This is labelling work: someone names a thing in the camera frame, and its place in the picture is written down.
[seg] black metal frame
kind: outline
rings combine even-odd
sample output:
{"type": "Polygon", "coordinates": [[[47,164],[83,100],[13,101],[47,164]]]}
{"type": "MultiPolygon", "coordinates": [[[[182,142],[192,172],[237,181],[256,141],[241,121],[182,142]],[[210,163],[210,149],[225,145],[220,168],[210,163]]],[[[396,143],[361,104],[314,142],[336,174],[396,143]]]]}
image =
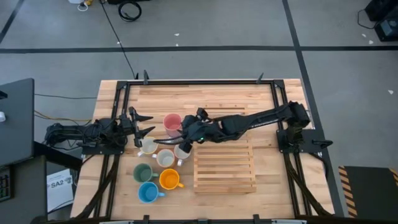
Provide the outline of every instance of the black metal frame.
{"type": "MultiPolygon", "coordinates": [[[[128,100],[129,100],[129,93],[130,89],[132,86],[138,86],[138,85],[269,85],[271,88],[271,93],[272,93],[272,99],[274,100],[274,106],[277,107],[279,106],[279,101],[278,101],[278,95],[277,95],[277,87],[280,89],[280,93],[282,95],[282,103],[287,104],[287,94],[285,90],[285,85],[283,80],[149,80],[148,77],[145,78],[145,80],[134,80],[134,81],[118,81],[116,85],[116,92],[114,96],[114,103],[113,103],[113,108],[112,108],[112,116],[111,118],[116,117],[116,113],[118,110],[119,106],[119,99],[121,95],[121,90],[125,89],[124,91],[124,99],[123,99],[123,105],[122,105],[122,113],[127,111],[128,107],[128,100]]],[[[279,130],[283,130],[283,125],[282,122],[278,122],[278,128],[279,130]]],[[[284,152],[284,161],[285,165],[287,166],[288,163],[291,163],[290,161],[290,154],[288,152],[284,152]]],[[[303,183],[305,183],[304,179],[304,174],[303,174],[303,169],[302,169],[302,164],[300,160],[300,156],[298,154],[294,154],[295,157],[295,164],[296,164],[296,169],[298,176],[302,180],[303,183]]],[[[119,161],[120,161],[120,155],[115,155],[113,159],[113,163],[116,163],[116,167],[119,167],[119,161]]],[[[109,156],[104,156],[103,160],[103,166],[101,168],[101,175],[100,175],[100,180],[99,180],[99,185],[101,185],[104,182],[104,179],[106,177],[106,173],[108,170],[108,164],[109,164],[109,156]]],[[[105,217],[111,218],[112,215],[112,209],[113,209],[113,199],[114,199],[114,191],[115,191],[115,186],[116,186],[116,178],[117,175],[115,175],[110,183],[109,187],[109,196],[108,196],[108,202],[107,202],[107,207],[106,207],[106,214],[105,217]]],[[[293,211],[295,217],[300,215],[300,209],[299,209],[299,203],[297,201],[297,194],[296,194],[296,189],[294,185],[294,180],[292,177],[287,173],[287,178],[288,178],[288,183],[289,183],[289,190],[290,190],[290,197],[292,200],[292,206],[293,206],[293,211]]],[[[303,201],[304,201],[304,207],[305,207],[305,213],[306,215],[312,215],[311,213],[311,206],[304,196],[302,195],[303,201]]],[[[99,200],[97,206],[95,207],[95,212],[94,212],[94,217],[99,217],[100,216],[100,210],[101,210],[101,200],[99,200]]],[[[212,223],[253,223],[253,220],[255,223],[259,222],[270,222],[270,219],[259,219],[258,215],[255,215],[254,219],[247,219],[247,220],[211,220],[212,223]]],[[[151,220],[151,223],[181,223],[181,222],[197,222],[198,220],[151,220]]],[[[143,220],[135,220],[134,223],[148,223],[148,217],[144,218],[143,220]]]]}

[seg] wooden table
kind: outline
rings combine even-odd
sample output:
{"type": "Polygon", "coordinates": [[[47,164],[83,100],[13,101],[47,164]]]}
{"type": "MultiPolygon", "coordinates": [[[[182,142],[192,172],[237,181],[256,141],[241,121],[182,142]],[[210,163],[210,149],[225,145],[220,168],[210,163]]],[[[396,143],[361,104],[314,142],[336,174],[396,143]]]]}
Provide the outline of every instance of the wooden table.
{"type": "MultiPolygon", "coordinates": [[[[289,101],[297,101],[307,107],[302,84],[299,79],[285,79],[285,89],[289,101]]],[[[93,119],[111,116],[117,80],[102,81],[98,92],[93,119]]],[[[133,86],[129,95],[129,106],[135,107],[141,115],[154,119],[140,124],[140,128],[155,126],[149,134],[164,138],[162,120],[168,113],[181,116],[195,114],[198,107],[206,108],[210,117],[226,114],[251,114],[274,107],[271,88],[264,85],[148,85],[133,86]]],[[[202,195],[193,192],[193,156],[182,167],[175,169],[181,175],[184,189],[164,190],[166,197],[153,204],[142,204],[137,198],[139,183],[132,178],[134,167],[142,162],[152,165],[158,173],[162,169],[155,159],[137,157],[133,136],[119,163],[118,179],[113,202],[112,219],[142,220],[150,215],[151,220],[186,219],[251,219],[253,214],[260,218],[293,218],[290,192],[287,183],[283,155],[278,150],[275,131],[276,124],[248,131],[254,153],[257,191],[238,195],[202,195]]],[[[172,149],[172,146],[159,145],[159,149],[172,149]]],[[[303,171],[308,188],[326,210],[333,213],[328,184],[323,164],[308,154],[301,154],[303,171]]],[[[72,217],[78,215],[88,204],[98,188],[103,156],[97,155],[81,168],[80,179],[72,209],[72,217]]],[[[300,211],[304,214],[303,202],[297,189],[300,211]]],[[[105,214],[108,193],[105,192],[101,214],[105,214]]]]}

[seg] orange mug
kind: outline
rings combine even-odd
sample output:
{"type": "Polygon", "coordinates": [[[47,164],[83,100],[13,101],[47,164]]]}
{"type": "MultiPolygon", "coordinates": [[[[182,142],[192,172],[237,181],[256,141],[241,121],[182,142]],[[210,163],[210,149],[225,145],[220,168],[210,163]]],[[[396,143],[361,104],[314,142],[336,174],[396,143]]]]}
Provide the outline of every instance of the orange mug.
{"type": "Polygon", "coordinates": [[[180,175],[174,169],[164,170],[160,174],[159,182],[160,185],[166,190],[173,190],[177,186],[184,187],[184,185],[180,183],[180,175]]]}

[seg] concrete floor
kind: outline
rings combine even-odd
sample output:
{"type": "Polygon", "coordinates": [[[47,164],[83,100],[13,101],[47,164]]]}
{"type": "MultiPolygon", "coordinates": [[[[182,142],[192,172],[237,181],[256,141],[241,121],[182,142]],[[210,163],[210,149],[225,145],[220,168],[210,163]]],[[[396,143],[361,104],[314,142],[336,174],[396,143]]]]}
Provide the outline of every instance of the concrete floor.
{"type": "MultiPolygon", "coordinates": [[[[356,24],[356,12],[368,2],[288,0],[300,45],[397,45],[381,43],[373,30],[356,24]]],[[[16,0],[1,3],[0,29],[16,5],[16,0]]],[[[152,0],[140,5],[142,17],[133,23],[120,20],[116,6],[105,5],[125,47],[293,46],[281,0],[152,0]]],[[[365,14],[362,18],[371,25],[365,14]]],[[[98,1],[79,12],[67,0],[25,0],[0,39],[0,52],[118,47],[98,1]]],[[[128,52],[127,57],[135,72],[146,69],[152,79],[257,78],[262,72],[264,78],[302,77],[293,50],[128,52]]],[[[316,51],[303,52],[303,57],[325,136],[334,141],[329,147],[332,166],[398,169],[398,52],[316,51]]],[[[0,68],[0,84],[32,77],[36,93],[51,95],[96,96],[103,79],[132,79],[120,52],[0,54],[0,68]]],[[[58,117],[87,119],[94,105],[94,100],[35,98],[36,110],[58,117]]],[[[35,119],[36,141],[43,140],[50,124],[35,119]]],[[[59,169],[49,167],[50,172],[59,169]]],[[[67,218],[69,212],[64,208],[50,218],[67,218]]]]}

